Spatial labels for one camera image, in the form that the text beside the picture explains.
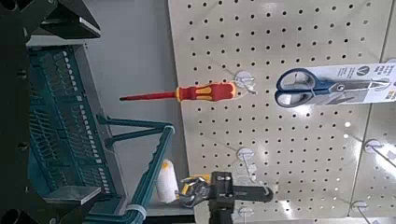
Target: black tool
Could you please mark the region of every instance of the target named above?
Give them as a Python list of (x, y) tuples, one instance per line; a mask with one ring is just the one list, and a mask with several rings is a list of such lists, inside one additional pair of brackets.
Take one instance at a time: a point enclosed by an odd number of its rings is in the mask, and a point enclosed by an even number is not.
[(267, 187), (234, 186), (232, 174), (228, 172), (213, 172), (210, 185), (202, 177), (187, 178), (183, 182), (188, 186), (184, 194), (179, 194), (183, 205), (194, 207), (209, 200), (209, 224), (233, 223), (235, 200), (269, 203), (274, 198)]

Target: scissors blade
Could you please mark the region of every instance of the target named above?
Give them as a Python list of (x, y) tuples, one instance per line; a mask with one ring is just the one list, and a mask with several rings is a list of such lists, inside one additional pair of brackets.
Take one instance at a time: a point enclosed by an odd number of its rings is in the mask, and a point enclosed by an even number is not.
[(379, 89), (384, 88), (389, 85), (387, 81), (344, 81), (344, 82), (336, 82), (334, 85), (331, 86), (330, 92), (337, 92), (337, 91), (364, 91), (369, 89)]

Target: scissors packaging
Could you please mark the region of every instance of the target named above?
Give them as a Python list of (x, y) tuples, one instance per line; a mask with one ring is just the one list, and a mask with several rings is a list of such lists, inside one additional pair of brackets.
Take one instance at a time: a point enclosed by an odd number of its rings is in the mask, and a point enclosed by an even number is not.
[(396, 101), (396, 63), (293, 68), (280, 76), (278, 105), (351, 105)]

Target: scissors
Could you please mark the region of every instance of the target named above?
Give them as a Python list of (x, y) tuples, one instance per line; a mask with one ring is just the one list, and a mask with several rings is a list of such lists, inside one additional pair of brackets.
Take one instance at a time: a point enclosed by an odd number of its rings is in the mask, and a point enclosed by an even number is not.
[(317, 95), (366, 91), (384, 88), (388, 85), (389, 82), (382, 80), (320, 80), (305, 68), (293, 68), (283, 74), (277, 81), (275, 100), (282, 107), (292, 108), (307, 103)]

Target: screwdriver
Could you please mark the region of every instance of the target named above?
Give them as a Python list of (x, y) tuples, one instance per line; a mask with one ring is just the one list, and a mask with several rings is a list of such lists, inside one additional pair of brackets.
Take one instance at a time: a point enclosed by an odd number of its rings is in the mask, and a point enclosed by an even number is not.
[(144, 95), (123, 96), (121, 101), (158, 100), (176, 98), (179, 102), (183, 100), (207, 100), (220, 101), (232, 99), (236, 94), (236, 86), (233, 82), (212, 83), (205, 86), (191, 86), (187, 88), (178, 87), (176, 91), (150, 93)]

